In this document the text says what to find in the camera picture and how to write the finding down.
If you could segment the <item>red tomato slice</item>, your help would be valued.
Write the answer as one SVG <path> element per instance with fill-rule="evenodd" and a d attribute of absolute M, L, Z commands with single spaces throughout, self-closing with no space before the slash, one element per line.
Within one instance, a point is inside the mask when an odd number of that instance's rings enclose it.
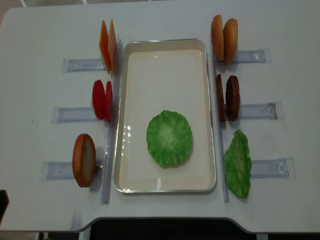
<path fill-rule="evenodd" d="M 104 104 L 104 119 L 108 123 L 111 121 L 112 100 L 113 100 L 112 83 L 111 81 L 108 81 L 106 83 L 105 104 Z"/>
<path fill-rule="evenodd" d="M 96 117 L 99 120 L 103 120 L 105 118 L 105 90 L 100 79 L 93 84 L 92 105 Z"/>

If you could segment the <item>green lettuce leaf on tray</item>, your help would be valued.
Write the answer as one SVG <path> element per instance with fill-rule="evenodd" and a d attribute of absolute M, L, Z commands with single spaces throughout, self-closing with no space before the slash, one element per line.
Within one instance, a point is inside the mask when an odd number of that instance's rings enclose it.
<path fill-rule="evenodd" d="M 161 167 L 187 160 L 193 147 L 193 133 L 187 119 L 176 111 L 163 110 L 149 122 L 146 131 L 149 154 Z"/>

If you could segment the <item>brown meat patty inner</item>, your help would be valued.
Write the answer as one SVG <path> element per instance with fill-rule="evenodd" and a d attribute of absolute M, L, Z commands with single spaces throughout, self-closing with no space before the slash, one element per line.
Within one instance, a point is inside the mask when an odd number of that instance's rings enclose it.
<path fill-rule="evenodd" d="M 216 94 L 217 94 L 217 101 L 218 101 L 219 120 L 220 122 L 225 122 L 226 121 L 225 103 L 224 103 L 221 74 L 218 74 L 216 76 L 215 83 L 216 83 Z"/>

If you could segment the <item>brown meat patty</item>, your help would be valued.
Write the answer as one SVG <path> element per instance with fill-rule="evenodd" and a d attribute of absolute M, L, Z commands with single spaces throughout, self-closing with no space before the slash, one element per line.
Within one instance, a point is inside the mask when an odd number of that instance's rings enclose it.
<path fill-rule="evenodd" d="M 217 101 L 218 101 L 219 120 L 220 122 L 225 122 L 226 121 L 225 103 L 224 103 L 221 74 L 218 74 L 216 76 L 215 83 L 216 83 L 216 94 L 217 94 Z"/>
<path fill-rule="evenodd" d="M 231 75 L 226 83 L 226 116 L 230 121 L 236 121 L 240 111 L 240 89 L 238 78 Z"/>

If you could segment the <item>brown meat patty outer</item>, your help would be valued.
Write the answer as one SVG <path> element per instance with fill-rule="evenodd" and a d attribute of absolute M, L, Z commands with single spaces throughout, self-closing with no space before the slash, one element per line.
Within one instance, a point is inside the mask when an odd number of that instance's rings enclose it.
<path fill-rule="evenodd" d="M 236 121 L 240 111 L 240 89 L 238 78 L 231 75 L 226 83 L 226 116 L 230 121 Z"/>

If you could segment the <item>bread slice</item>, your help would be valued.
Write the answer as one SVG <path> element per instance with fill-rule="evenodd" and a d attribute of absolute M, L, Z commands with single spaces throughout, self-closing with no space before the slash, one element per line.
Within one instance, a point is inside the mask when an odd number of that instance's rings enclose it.
<path fill-rule="evenodd" d="M 88 188 L 93 181 L 96 167 L 96 148 L 90 135 L 80 134 L 72 154 L 72 172 L 81 188 Z"/>
<path fill-rule="evenodd" d="M 224 36 L 222 16 L 216 15 L 211 22 L 211 43 L 215 57 L 222 62 L 224 60 Z"/>
<path fill-rule="evenodd" d="M 238 22 L 230 18 L 223 28 L 224 62 L 230 65 L 236 55 L 238 45 Z"/>

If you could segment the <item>green lettuce leaf standing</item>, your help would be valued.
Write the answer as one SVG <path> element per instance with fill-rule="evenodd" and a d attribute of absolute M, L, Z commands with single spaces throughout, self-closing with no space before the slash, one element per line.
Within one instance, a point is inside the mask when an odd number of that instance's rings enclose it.
<path fill-rule="evenodd" d="M 252 160 L 247 136 L 238 129 L 224 154 L 225 179 L 229 190 L 246 199 L 251 187 Z"/>

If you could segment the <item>orange cheese slice right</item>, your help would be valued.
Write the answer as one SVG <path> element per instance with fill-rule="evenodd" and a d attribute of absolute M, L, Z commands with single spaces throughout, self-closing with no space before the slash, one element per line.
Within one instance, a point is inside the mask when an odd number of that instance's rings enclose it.
<path fill-rule="evenodd" d="M 112 72 L 116 72 L 116 58 L 117 58 L 117 39 L 113 19 L 110 21 L 109 36 L 108 36 L 108 52 L 110 57 Z"/>

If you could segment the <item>clear holder strip tomato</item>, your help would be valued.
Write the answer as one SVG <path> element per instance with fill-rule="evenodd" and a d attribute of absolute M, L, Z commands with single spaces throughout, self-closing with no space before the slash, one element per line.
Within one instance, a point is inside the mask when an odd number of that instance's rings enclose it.
<path fill-rule="evenodd" d="M 78 123 L 99 121 L 91 107 L 54 107 L 51 123 Z"/>

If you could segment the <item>clear holder strip left bread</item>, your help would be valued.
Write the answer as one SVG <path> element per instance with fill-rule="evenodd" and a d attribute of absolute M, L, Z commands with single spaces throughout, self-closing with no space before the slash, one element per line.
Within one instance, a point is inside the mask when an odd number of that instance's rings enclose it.
<path fill-rule="evenodd" d="M 40 179 L 43 181 L 75 180 L 72 162 L 43 161 Z"/>

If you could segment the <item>clear holder strip lettuce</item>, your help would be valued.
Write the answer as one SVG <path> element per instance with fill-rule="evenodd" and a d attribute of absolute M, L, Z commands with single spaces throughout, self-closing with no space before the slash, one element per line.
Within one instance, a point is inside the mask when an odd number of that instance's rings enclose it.
<path fill-rule="evenodd" d="M 296 171 L 292 157 L 252 161 L 252 179 L 288 179 L 295 177 Z"/>

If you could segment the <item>white rectangular tray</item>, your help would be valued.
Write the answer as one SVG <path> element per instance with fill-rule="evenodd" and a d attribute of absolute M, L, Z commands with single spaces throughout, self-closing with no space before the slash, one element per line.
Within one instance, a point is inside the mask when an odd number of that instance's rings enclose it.
<path fill-rule="evenodd" d="M 131 42 L 122 63 L 113 181 L 123 194 L 207 192 L 216 183 L 207 49 L 199 39 Z M 192 131 L 185 162 L 161 167 L 147 128 L 162 111 L 183 115 Z"/>

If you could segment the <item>dark object at edge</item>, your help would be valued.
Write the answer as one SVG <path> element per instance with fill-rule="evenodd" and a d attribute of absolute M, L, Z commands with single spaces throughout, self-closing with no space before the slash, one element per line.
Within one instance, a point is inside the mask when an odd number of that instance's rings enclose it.
<path fill-rule="evenodd" d="M 4 189 L 1 189 L 0 190 L 0 223 L 2 222 L 2 219 L 9 205 L 9 202 L 10 201 L 9 201 L 7 191 Z"/>

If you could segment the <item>clear long rail left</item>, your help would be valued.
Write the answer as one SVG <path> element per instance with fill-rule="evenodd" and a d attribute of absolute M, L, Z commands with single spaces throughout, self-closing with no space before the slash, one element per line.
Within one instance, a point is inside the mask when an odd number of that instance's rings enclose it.
<path fill-rule="evenodd" d="M 117 38 L 117 54 L 116 54 L 116 71 L 113 75 L 112 84 L 112 105 L 111 105 L 111 120 L 108 128 L 108 141 L 104 161 L 104 175 L 101 195 L 101 204 L 107 205 L 110 203 L 110 193 L 112 186 L 113 162 L 116 156 L 117 137 L 119 128 L 119 110 L 122 95 L 122 70 L 123 70 L 123 42 L 118 36 Z"/>

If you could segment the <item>clear long rail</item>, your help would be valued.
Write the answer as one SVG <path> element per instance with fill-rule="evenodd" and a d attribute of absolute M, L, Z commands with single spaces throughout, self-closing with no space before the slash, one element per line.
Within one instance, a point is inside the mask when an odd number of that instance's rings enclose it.
<path fill-rule="evenodd" d="M 112 105 L 111 105 L 111 120 L 108 128 L 108 141 L 104 161 L 104 175 L 101 195 L 101 204 L 107 205 L 110 203 L 110 193 L 112 186 L 113 162 L 116 156 L 117 137 L 119 128 L 119 110 L 122 95 L 122 70 L 123 70 L 123 42 L 118 36 L 117 38 L 117 54 L 116 54 L 116 71 L 113 75 L 112 84 Z"/>
<path fill-rule="evenodd" d="M 218 93 L 216 87 L 216 65 L 215 65 L 215 55 L 213 51 L 212 44 L 210 44 L 210 61 L 211 61 L 211 74 L 212 74 L 212 85 L 213 92 L 215 98 L 215 107 L 216 107 L 216 121 L 217 121 L 217 141 L 218 141 L 218 150 L 219 150 L 219 162 L 220 162 L 220 172 L 221 172 L 221 184 L 222 184 L 222 193 L 223 193 L 223 201 L 224 203 L 229 203 L 229 190 L 226 183 L 225 176 L 225 162 L 224 162 L 224 145 L 223 138 L 221 133 L 221 122 L 220 122 L 220 114 L 219 114 L 219 100 Z"/>

